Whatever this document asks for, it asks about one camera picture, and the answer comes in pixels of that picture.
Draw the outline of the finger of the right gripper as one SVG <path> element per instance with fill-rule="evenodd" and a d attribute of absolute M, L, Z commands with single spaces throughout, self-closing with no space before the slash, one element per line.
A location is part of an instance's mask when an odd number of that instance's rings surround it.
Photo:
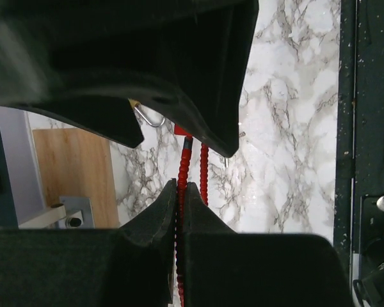
<path fill-rule="evenodd" d="M 137 147 L 143 134 L 127 98 L 143 100 L 171 120 L 190 113 L 184 128 L 211 142 L 191 99 L 168 81 L 137 70 L 89 64 L 53 67 L 54 50 L 79 43 L 97 47 L 131 33 L 211 10 L 210 1 L 0 1 L 0 106 L 42 114 L 114 142 Z"/>
<path fill-rule="evenodd" d="M 129 1 L 135 80 L 128 97 L 233 156 L 256 1 Z"/>

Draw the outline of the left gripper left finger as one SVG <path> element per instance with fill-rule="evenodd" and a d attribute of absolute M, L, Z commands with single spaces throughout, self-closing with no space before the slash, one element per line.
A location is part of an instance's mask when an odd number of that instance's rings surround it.
<path fill-rule="evenodd" d="M 116 229 L 0 230 L 0 306 L 167 306 L 177 184 Z"/>

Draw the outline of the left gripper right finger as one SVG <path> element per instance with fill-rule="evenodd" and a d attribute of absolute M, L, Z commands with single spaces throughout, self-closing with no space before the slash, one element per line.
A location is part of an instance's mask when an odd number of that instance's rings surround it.
<path fill-rule="evenodd" d="M 236 233 L 189 183 L 184 201 L 186 306 L 351 306 L 332 245 L 313 234 Z"/>

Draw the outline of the brass padlock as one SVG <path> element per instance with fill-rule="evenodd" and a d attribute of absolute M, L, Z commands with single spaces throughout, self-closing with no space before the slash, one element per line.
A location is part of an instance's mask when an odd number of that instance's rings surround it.
<path fill-rule="evenodd" d="M 165 117 L 158 112 L 151 110 L 148 107 L 143 106 L 137 100 L 129 99 L 129 103 L 136 115 L 145 121 L 149 126 L 158 128 L 165 123 Z"/>

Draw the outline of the red cable lock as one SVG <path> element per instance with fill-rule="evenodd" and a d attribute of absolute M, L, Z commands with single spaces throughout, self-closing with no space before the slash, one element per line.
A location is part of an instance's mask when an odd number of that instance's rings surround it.
<path fill-rule="evenodd" d="M 184 303 L 184 240 L 182 238 L 183 222 L 184 222 L 184 201 L 186 195 L 187 179 L 189 172 L 189 165 L 192 155 L 193 135 L 186 132 L 182 127 L 175 124 L 174 134 L 177 136 L 184 136 L 184 145 L 182 148 L 179 174 L 177 179 L 177 217 L 176 217 L 176 273 L 178 293 L 180 298 L 180 305 L 185 306 Z M 208 205 L 208 162 L 209 162 L 209 147 L 202 143 L 200 149 L 200 194 L 203 201 Z"/>

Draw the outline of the wooden board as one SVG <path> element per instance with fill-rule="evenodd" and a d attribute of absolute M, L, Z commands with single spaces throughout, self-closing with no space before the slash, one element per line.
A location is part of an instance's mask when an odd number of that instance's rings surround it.
<path fill-rule="evenodd" d="M 33 141 L 46 204 L 87 197 L 97 228 L 119 227 L 109 141 L 76 128 L 35 129 Z"/>

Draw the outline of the grey metal bracket stand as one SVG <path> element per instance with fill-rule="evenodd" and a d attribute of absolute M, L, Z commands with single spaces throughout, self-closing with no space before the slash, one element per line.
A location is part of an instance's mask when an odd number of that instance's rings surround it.
<path fill-rule="evenodd" d="M 46 207 L 19 224 L 19 229 L 92 229 L 95 228 L 89 198 L 60 196 L 59 203 Z"/>

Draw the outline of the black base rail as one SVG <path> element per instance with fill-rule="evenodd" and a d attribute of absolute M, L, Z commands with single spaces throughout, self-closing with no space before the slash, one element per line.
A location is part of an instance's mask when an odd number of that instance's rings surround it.
<path fill-rule="evenodd" d="M 384 306 L 384 0 L 343 1 L 333 245 L 357 306 Z"/>

